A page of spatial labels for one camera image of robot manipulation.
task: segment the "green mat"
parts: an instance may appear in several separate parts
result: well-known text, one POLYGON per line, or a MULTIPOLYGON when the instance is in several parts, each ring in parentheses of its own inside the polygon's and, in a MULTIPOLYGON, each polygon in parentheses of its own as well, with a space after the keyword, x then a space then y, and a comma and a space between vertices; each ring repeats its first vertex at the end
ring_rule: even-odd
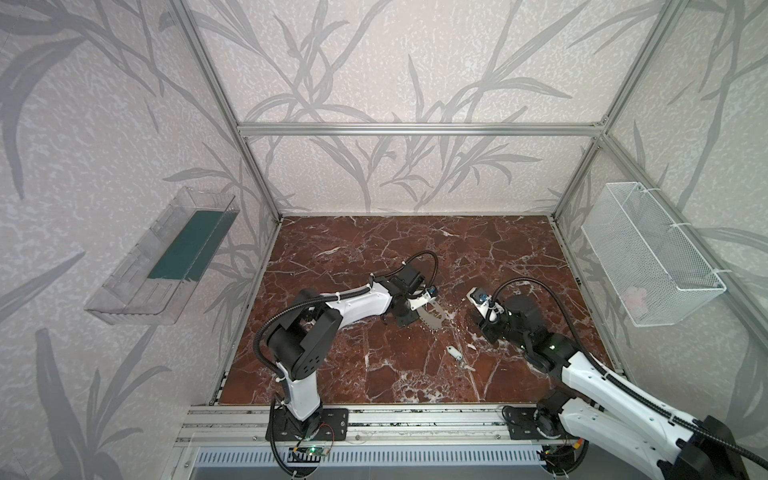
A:
POLYGON ((237 213, 199 210, 192 215, 147 278, 199 282, 237 213))

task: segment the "wall-mounted shelf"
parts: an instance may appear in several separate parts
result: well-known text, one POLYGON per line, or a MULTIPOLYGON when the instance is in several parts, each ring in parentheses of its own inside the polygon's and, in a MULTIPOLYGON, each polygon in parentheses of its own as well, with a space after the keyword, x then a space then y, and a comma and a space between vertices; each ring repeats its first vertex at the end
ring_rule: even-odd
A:
POLYGON ((112 325, 173 325, 239 212, 232 194, 181 188, 86 311, 112 325))
POLYGON ((643 184, 605 184, 581 226, 636 326, 673 325, 726 290, 643 184))

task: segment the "black cable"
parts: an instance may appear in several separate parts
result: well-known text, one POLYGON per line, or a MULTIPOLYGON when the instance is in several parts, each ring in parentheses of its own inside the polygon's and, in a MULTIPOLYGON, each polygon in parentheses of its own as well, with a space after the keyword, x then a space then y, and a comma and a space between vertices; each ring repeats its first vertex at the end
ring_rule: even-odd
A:
POLYGON ((385 274, 383 274, 383 275, 381 275, 381 276, 392 276, 392 275, 396 275, 397 273, 400 273, 400 270, 402 270, 402 268, 403 268, 405 265, 408 265, 408 264, 409 264, 409 263, 411 263, 413 260, 415 260, 415 259, 419 258, 421 255, 429 255, 429 256, 431 256, 433 259, 435 259, 435 268, 434 268, 434 269, 432 269, 432 275, 429 277, 429 281, 428 281, 428 282, 425 284, 425 286, 424 286, 424 288, 425 288, 425 289, 428 289, 428 288, 429 288, 429 287, 431 287, 431 286, 432 286, 432 284, 435 282, 435 277, 437 276, 437 267, 438 267, 438 263, 439 263, 439 262, 438 262, 437 253, 435 253, 435 252, 433 252, 433 251, 431 251, 431 250, 422 250, 422 251, 420 251, 420 252, 418 252, 418 253, 414 253, 413 255, 411 255, 410 257, 408 257, 408 258, 407 258, 407 259, 406 259, 404 262, 402 262, 402 263, 400 264, 400 266, 399 266, 399 267, 397 267, 395 270, 393 270, 393 271, 391 271, 391 272, 389 272, 389 273, 385 273, 385 274))
POLYGON ((549 286, 547 286, 540 280, 536 280, 535 278, 529 278, 526 276, 520 276, 518 278, 507 280, 499 288, 497 288, 496 291, 493 293, 493 296, 491 297, 490 305, 493 305, 495 303, 495 301, 498 298, 498 294, 506 286, 515 282, 535 283, 541 286, 542 288, 544 288, 544 290, 547 290, 547 292, 552 297, 552 299, 554 299, 554 302, 557 303, 558 308, 560 309, 560 312, 563 314, 563 318, 565 318, 565 322, 568 325, 568 329, 571 331, 571 335, 573 335, 574 337, 576 346, 584 354, 584 356, 587 357, 587 360, 589 360, 589 363, 594 367, 594 369, 597 370, 606 380, 616 385, 616 387, 618 387, 621 391, 623 391, 633 399, 642 403, 643 405, 653 410, 654 412, 658 413, 659 415, 662 415, 665 419, 668 419, 670 422, 677 423, 678 425, 681 425, 685 429, 688 429, 693 433, 697 433, 698 435, 703 436, 705 439, 708 439, 711 442, 717 443, 718 445, 724 447, 725 449, 730 450, 731 452, 738 453, 739 455, 743 456, 747 460, 750 460, 758 464, 759 466, 763 467, 764 469, 768 470, 768 461, 766 459, 750 452, 744 447, 728 442, 727 440, 724 440, 716 435, 712 435, 707 430, 704 430, 694 425, 693 423, 687 422, 686 420, 683 420, 680 417, 674 415, 672 412, 669 412, 668 410, 661 408, 660 406, 656 405, 649 399, 642 396, 640 393, 637 393, 633 389, 626 386, 624 382, 622 382, 621 380, 619 380, 619 378, 614 376, 612 372, 608 372, 606 369, 604 369, 603 366, 600 364, 600 362, 598 362, 598 360, 595 359, 592 356, 592 354, 587 351, 587 347, 585 347, 584 344, 581 342, 581 337, 579 337, 578 333, 576 333, 576 327, 573 323, 573 319, 568 313, 568 310, 565 308, 565 305, 562 303, 562 300, 560 300, 560 297, 551 288, 549 288, 549 286))
POLYGON ((280 457, 280 454, 277 451, 277 445, 275 445, 275 402, 277 401, 276 397, 272 397, 272 403, 270 403, 270 417, 269 417, 269 425, 267 428, 272 432, 272 435, 270 435, 270 448, 272 449, 272 455, 275 457, 275 462, 277 462, 277 466, 280 467, 283 472, 287 473, 291 476, 291 478, 306 478, 310 475, 312 475, 315 470, 317 470, 317 467, 313 468, 311 472, 303 475, 300 474, 296 470, 290 470, 288 468, 288 465, 283 462, 283 459, 280 457))
POLYGON ((265 367, 272 370, 277 375, 277 378, 282 379, 285 375, 283 373, 283 370, 281 370, 274 362, 266 358, 264 354, 261 353, 261 348, 260 348, 261 339, 264 336, 264 332, 266 332, 266 329, 270 328, 270 325, 272 325, 275 322, 275 320, 279 319, 281 316, 285 315, 288 312, 292 312, 299 308, 302 309, 307 306, 318 305, 320 303, 335 302, 337 300, 347 300, 350 298, 354 298, 356 296, 365 295, 370 290, 371 290, 370 286, 364 286, 359 290, 354 290, 352 292, 347 292, 347 293, 341 293, 339 296, 336 296, 336 295, 322 296, 321 295, 321 296, 316 296, 314 298, 310 298, 308 300, 304 300, 303 302, 298 302, 295 305, 289 306, 282 312, 278 313, 277 315, 273 316, 272 318, 264 322, 264 324, 257 330, 256 335, 253 336, 253 354, 256 356, 257 360, 259 360, 260 362, 262 362, 262 364, 264 364, 265 367))
MULTIPOLYGON (((573 453, 576 451, 576 449, 573 449, 573 447, 571 447, 571 448, 572 448, 572 450, 570 452, 568 452, 568 453, 561 453, 561 454, 556 454, 556 455, 547 454, 547 455, 545 455, 542 458, 546 461, 549 458, 553 458, 553 457, 564 457, 566 455, 573 455, 573 453)), ((546 464, 542 465, 541 467, 544 470, 546 470, 547 472, 551 473, 552 475, 555 475, 555 476, 558 476, 558 477, 566 476, 569 473, 573 472, 576 468, 578 468, 579 465, 581 465, 581 463, 587 457, 587 450, 588 449, 589 449, 589 442, 587 440, 584 440, 584 444, 581 446, 581 448, 580 448, 581 451, 579 452, 579 456, 576 458, 574 464, 571 465, 570 467, 560 468, 559 472, 558 472, 558 468, 556 468, 554 466, 553 466, 552 469, 550 469, 549 465, 546 465, 546 464)))

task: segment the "red marble tabletop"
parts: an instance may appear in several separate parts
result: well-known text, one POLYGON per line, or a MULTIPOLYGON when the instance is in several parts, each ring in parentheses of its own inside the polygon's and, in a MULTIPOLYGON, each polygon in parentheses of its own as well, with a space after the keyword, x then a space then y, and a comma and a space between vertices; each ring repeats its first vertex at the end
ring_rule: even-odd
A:
MULTIPOLYGON (((309 286, 321 293, 363 285, 420 250, 440 257, 438 302, 453 320, 439 330, 421 321, 400 328, 392 317, 370 317, 341 329, 318 370, 320 398, 332 403, 536 402, 555 379, 535 371, 520 350, 488 343, 468 316, 474 286, 493 291, 514 276, 532 276, 562 296, 584 344, 607 355, 546 217, 291 217, 286 218, 223 388, 222 404, 268 403, 270 371, 253 355, 259 326, 309 286), (475 371, 459 368, 446 347, 459 349, 475 371)), ((430 272, 431 257, 416 260, 430 272)), ((549 295, 527 284, 550 330, 570 335, 549 295)))

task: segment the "wallpaper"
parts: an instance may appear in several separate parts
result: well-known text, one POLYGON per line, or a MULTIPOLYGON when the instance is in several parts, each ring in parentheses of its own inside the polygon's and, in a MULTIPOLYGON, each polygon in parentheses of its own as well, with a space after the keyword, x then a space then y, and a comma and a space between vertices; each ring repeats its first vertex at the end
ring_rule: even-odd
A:
POLYGON ((269 137, 253 142, 251 150, 286 212, 519 214, 553 211, 588 142, 269 137))
POLYGON ((0 45, 0 477, 157 478, 274 223, 163 2, 3 2, 0 45), (177 323, 86 313, 181 186, 241 212, 177 323))
POLYGON ((239 121, 489 122, 529 106, 518 121, 591 122, 607 110, 661 3, 190 6, 239 121))
MULTIPOLYGON (((718 418, 740 445, 768 455, 768 356, 722 297, 672 326, 638 328, 624 310, 581 231, 604 185, 617 181, 629 179, 609 154, 600 153, 558 226, 622 364, 651 395, 699 418, 718 418)), ((764 471, 751 468, 750 476, 764 478, 764 471)))
MULTIPOLYGON (((610 132, 764 306, 767 9, 689 2, 610 132)), ((694 415, 715 415, 739 443, 768 455, 768 354, 725 301, 675 326, 637 328, 581 234, 604 184, 624 180, 601 154, 560 220, 624 362, 638 385, 694 415)))
POLYGON ((612 133, 768 311, 768 4, 709 6, 686 9, 612 133))
MULTIPOLYGON (((189 3, 240 122, 599 121, 663 4, 189 3)), ((292 214, 548 213, 587 142, 250 139, 292 214)))

